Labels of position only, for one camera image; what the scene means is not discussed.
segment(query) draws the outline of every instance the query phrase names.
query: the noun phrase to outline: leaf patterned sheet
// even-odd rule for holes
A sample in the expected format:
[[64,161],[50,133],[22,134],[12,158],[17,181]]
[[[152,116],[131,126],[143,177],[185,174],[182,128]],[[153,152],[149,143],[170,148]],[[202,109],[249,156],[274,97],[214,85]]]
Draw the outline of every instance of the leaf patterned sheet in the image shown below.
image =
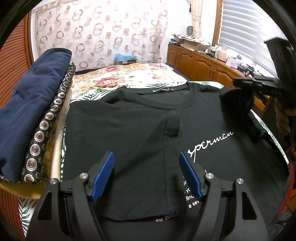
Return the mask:
[[[175,73],[173,68],[166,64],[116,65],[99,69],[87,74],[76,75],[73,78],[73,94],[71,103],[82,100],[99,100],[103,96],[124,85],[128,88],[163,88],[182,85],[186,82],[187,81],[185,78]],[[222,84],[214,81],[193,82],[201,85],[211,85],[219,89],[223,87]],[[274,143],[279,148],[288,165],[289,161],[275,136],[260,119],[260,117],[253,111],[252,113],[257,118],[262,127],[272,137]],[[61,181],[63,178],[63,167],[66,153],[65,132],[66,127],[64,129],[62,140]],[[36,200],[19,198],[20,218],[25,236],[27,234],[29,223],[36,204]]]

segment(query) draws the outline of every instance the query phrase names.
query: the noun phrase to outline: white wall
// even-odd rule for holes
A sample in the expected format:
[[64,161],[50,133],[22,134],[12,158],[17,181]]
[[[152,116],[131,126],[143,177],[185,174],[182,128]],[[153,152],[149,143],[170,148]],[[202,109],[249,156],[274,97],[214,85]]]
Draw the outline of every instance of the white wall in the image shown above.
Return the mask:
[[[34,9],[50,2],[53,2],[53,0],[43,0]],[[186,34],[187,27],[192,25],[192,16],[189,13],[189,3],[187,0],[166,0],[166,6],[168,10],[168,25],[160,47],[163,63],[166,62],[168,44],[173,37],[172,34]],[[212,43],[214,35],[216,6],[217,0],[203,0],[201,18],[202,37],[206,38],[210,43]],[[32,12],[31,43],[34,60],[38,58],[35,39],[35,20],[36,16]]]

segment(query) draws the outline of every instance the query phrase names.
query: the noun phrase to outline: beige curtain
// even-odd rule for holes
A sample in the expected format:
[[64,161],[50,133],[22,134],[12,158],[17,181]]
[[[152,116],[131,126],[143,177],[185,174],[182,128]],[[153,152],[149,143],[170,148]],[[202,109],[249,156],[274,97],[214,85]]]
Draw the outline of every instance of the beige curtain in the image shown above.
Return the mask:
[[140,63],[161,61],[168,15],[164,0],[59,0],[33,14],[39,55],[67,48],[76,70],[113,65],[116,53]]
[[191,0],[191,13],[193,36],[200,38],[202,36],[202,30],[200,27],[202,17],[202,0]]

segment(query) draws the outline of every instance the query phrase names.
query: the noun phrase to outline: patterned pillow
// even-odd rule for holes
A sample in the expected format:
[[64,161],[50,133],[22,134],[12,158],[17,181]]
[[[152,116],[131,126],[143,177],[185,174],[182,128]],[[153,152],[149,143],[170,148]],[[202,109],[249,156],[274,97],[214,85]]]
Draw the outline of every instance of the patterned pillow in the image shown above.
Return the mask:
[[[44,164],[46,146],[50,140],[52,131],[54,131],[54,124],[64,104],[66,94],[71,88],[75,70],[75,65],[70,63],[54,99],[36,127],[24,161],[20,182],[39,183],[42,181],[42,178],[48,179],[46,173],[48,173],[47,169],[48,166],[50,168],[50,164]],[[9,182],[3,175],[0,175],[0,180]]]

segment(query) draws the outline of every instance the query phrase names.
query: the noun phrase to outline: window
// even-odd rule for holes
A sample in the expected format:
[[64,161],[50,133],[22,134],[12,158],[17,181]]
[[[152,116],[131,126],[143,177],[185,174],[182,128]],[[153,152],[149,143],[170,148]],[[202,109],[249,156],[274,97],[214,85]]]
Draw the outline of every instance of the window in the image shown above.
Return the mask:
[[276,23],[252,0],[224,0],[219,45],[252,60],[271,74],[276,70],[265,40],[286,39]]

